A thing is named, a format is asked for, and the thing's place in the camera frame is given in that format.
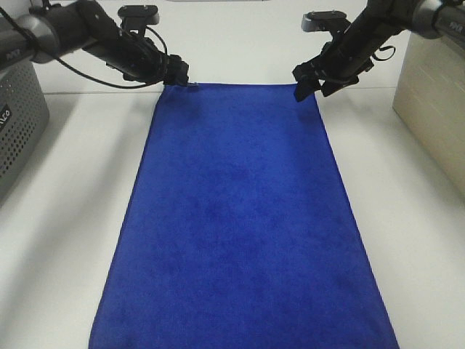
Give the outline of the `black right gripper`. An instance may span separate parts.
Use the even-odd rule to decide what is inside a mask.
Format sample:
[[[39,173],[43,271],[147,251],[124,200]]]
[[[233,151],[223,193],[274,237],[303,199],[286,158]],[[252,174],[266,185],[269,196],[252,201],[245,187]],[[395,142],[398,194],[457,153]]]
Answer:
[[[323,96],[329,97],[358,84],[357,77],[373,67],[373,52],[373,31],[345,31],[334,36],[318,56],[295,67],[295,100],[302,102],[320,88]],[[325,80],[322,86],[319,80]]]

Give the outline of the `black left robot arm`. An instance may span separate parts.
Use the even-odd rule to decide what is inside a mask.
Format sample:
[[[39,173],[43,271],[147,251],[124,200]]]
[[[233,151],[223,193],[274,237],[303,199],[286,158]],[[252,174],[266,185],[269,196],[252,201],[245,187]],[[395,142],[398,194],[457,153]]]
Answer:
[[[188,85],[189,65],[166,48],[158,49],[145,33],[159,22],[155,5],[124,5],[118,10],[121,24],[108,16],[96,1],[69,5],[32,6],[28,13],[12,19],[1,15],[10,27],[1,32],[1,70],[24,60],[34,63],[60,61],[82,49],[122,73],[129,89],[162,83]]]

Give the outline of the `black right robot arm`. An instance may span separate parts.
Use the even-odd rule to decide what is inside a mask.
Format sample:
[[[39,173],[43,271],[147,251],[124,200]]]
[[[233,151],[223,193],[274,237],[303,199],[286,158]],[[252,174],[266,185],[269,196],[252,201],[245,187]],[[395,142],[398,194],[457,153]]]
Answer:
[[[385,42],[402,31],[425,39],[442,36],[464,43],[464,3],[462,1],[368,1],[365,9],[350,22],[337,10],[311,11],[302,18],[305,32],[329,32],[316,57],[297,65],[294,97],[301,102],[316,91],[324,96],[357,84],[359,75],[369,71],[387,49]]]

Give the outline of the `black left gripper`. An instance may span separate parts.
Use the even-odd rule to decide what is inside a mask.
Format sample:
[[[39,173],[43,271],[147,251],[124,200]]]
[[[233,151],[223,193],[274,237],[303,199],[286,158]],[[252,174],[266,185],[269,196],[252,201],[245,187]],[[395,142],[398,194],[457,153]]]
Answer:
[[[189,65],[179,55],[170,55],[165,44],[159,49],[140,33],[120,31],[105,48],[105,62],[121,72],[126,81],[169,86],[189,83]]]

